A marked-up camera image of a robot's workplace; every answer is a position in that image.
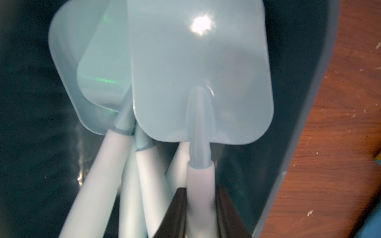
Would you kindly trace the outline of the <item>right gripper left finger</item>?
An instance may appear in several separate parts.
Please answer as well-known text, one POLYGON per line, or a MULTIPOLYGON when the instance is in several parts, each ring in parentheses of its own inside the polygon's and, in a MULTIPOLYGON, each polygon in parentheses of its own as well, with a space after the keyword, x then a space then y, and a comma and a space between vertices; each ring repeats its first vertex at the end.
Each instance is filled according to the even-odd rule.
POLYGON ((170 203, 154 238, 184 238, 186 236, 187 189, 180 187, 170 203))

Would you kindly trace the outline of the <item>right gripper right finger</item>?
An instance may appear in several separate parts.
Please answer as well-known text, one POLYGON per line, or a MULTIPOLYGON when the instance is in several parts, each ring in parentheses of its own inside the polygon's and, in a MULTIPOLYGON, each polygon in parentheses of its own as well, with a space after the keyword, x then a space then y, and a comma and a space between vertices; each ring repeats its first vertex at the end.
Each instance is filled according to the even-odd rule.
POLYGON ((216 187, 218 238, 251 238, 227 189, 216 187))

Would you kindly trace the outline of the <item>teal shovel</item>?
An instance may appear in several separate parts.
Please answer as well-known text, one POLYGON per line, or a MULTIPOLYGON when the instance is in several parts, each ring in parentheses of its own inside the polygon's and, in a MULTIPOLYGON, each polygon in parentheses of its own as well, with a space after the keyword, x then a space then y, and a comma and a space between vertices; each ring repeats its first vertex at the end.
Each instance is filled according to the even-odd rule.
POLYGON ((139 124, 135 127, 135 139, 146 229, 148 237, 152 238, 167 213, 172 197, 158 149, 139 124))
POLYGON ((49 29, 52 59, 80 122, 104 136, 61 238, 104 236, 133 143, 126 1, 68 1, 49 29))
POLYGON ((111 216, 134 138, 114 127, 115 116, 80 92, 76 70, 107 1, 68 1, 49 28, 49 49, 81 124, 104 139, 88 172, 79 173, 79 191, 60 232, 61 238, 101 238, 111 216))
POLYGON ((128 1, 135 115, 151 138, 190 144, 189 238, 218 236, 212 143, 246 145, 274 104, 263 1, 128 1))

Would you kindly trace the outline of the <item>dark teal storage box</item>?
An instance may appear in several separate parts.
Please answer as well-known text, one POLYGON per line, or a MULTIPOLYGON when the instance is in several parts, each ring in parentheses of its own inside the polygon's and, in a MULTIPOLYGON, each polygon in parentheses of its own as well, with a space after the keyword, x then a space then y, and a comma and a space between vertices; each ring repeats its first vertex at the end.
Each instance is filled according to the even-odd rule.
MULTIPOLYGON (((103 136, 79 121, 48 31, 64 1, 1 1, 1 237, 56 238, 103 136)), ((338 1, 265 1, 274 116, 248 145, 212 144, 217 184, 259 237, 335 43, 338 1)))

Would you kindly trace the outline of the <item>blue grey garden glove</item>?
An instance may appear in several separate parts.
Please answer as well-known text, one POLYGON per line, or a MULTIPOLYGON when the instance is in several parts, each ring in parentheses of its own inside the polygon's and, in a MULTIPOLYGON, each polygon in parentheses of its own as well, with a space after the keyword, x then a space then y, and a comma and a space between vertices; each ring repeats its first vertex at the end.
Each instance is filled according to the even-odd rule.
POLYGON ((355 238, 381 238, 381 203, 372 210, 355 238))

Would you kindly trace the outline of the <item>blue yellow garden rake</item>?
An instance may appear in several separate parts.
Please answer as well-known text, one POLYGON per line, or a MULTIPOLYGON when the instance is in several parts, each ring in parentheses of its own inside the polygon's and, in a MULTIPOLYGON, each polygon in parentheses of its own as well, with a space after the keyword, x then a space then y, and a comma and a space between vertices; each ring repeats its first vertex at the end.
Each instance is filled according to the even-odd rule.
POLYGON ((378 155, 375 157, 375 161, 381 165, 381 152, 378 153, 378 155))

